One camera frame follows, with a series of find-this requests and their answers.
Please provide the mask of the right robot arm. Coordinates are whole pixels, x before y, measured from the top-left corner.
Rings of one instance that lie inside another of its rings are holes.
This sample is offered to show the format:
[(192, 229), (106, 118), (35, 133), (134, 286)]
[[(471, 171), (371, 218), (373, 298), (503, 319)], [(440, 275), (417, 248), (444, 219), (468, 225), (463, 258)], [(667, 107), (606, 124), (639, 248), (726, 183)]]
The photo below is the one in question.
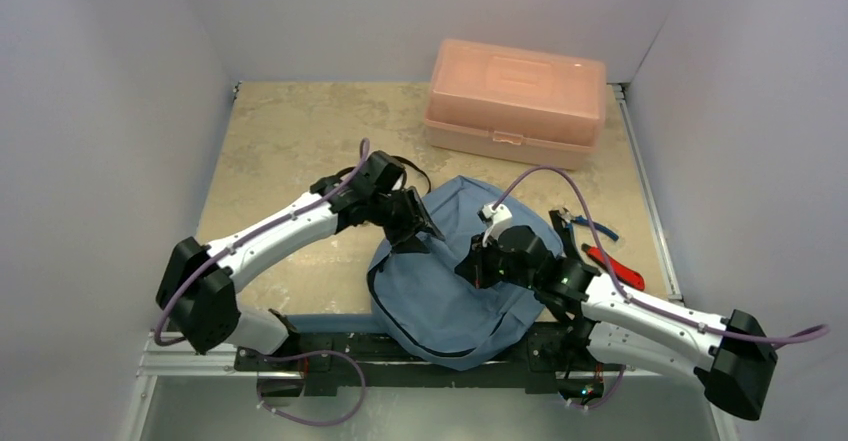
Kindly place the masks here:
[(553, 253), (527, 226), (494, 241), (473, 236), (455, 272), (477, 289), (509, 283), (531, 291), (571, 328), (561, 353), (573, 367), (595, 360), (695, 380), (717, 408), (748, 421), (762, 415), (778, 356), (745, 311), (723, 317), (617, 290), (609, 274), (578, 255)]

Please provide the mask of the blue student backpack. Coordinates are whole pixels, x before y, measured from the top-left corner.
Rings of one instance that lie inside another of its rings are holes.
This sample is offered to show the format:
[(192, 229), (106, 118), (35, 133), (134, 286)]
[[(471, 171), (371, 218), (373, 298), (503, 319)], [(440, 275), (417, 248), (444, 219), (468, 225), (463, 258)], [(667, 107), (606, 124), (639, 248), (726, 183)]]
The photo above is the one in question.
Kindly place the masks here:
[(475, 368), (516, 344), (543, 312), (524, 288), (500, 283), (475, 289), (454, 267), (467, 255), (471, 237), (484, 231), (480, 208), (500, 188), (456, 176), (423, 198), (445, 236), (424, 236), (427, 254), (393, 254), (382, 241), (368, 266), (368, 314), (302, 314), (291, 318), (302, 333), (388, 334), (408, 353), (458, 371)]

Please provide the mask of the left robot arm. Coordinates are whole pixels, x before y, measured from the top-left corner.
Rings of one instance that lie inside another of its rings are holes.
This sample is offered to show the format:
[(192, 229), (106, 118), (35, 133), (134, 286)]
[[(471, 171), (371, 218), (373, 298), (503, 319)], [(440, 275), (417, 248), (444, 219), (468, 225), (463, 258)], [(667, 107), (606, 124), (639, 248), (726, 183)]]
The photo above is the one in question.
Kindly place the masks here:
[(379, 226), (395, 254), (428, 253), (423, 235), (443, 239), (417, 189), (407, 185), (411, 162), (363, 150), (356, 165), (323, 177), (289, 206), (240, 232), (207, 243), (194, 237), (172, 250), (156, 294), (163, 316), (154, 330), (205, 354), (222, 344), (259, 353), (272, 369), (297, 360), (300, 334), (281, 313), (244, 307), (237, 295), (260, 274), (298, 250), (363, 224)]

